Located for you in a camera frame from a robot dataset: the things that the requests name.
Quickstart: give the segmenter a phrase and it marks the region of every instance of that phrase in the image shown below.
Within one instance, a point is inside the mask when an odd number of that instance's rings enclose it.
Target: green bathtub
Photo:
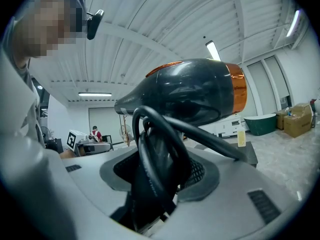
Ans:
[[[243,118],[253,135],[261,136],[272,133],[276,130],[276,114],[265,114],[257,116],[247,116]]]

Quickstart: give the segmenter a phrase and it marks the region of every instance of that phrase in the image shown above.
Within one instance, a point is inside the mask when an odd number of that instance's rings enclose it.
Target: cardboard box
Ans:
[[[284,132],[298,137],[311,129],[312,112],[309,103],[299,103],[291,109],[292,115],[284,117]]]
[[[285,111],[285,109],[279,110],[275,112],[276,114],[276,127],[279,128],[280,130],[283,130],[285,128],[285,121],[284,118],[285,116],[288,115],[288,112],[291,111],[292,108],[289,108],[289,110]]]

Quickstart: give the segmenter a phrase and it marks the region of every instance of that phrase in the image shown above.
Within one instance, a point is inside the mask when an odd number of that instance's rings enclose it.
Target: person in red shirt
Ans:
[[[102,135],[96,126],[92,127],[90,135],[96,140],[96,142],[102,142]]]

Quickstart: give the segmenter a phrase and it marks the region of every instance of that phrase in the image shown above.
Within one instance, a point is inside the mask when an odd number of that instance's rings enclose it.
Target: fluorescent light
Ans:
[[[100,92],[79,92],[79,96],[82,97],[107,97],[111,96],[111,93],[100,93]]]
[[[288,30],[288,32],[286,33],[286,37],[290,37],[290,35],[292,34],[292,31],[294,30],[294,28],[295,28],[295,26],[296,26],[296,23],[297,23],[297,21],[298,21],[299,13],[300,13],[299,10],[296,10],[296,11],[295,11],[293,20],[292,20],[291,25],[290,25],[290,27],[289,27],[289,30]]]
[[[209,41],[205,44],[205,46],[208,48],[209,52],[211,53],[212,58],[215,61],[221,61],[218,50],[215,46],[215,43],[213,41]]]

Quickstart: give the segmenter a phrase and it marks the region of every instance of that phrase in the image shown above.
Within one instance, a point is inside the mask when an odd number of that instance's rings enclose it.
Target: ceiling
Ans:
[[[77,41],[63,56],[30,63],[32,75],[66,106],[112,106],[160,65],[211,58],[205,46],[210,40],[222,61],[243,63],[293,44],[305,20],[285,37],[294,0],[86,0],[86,6],[105,13],[95,39]],[[85,91],[112,96],[78,96]]]

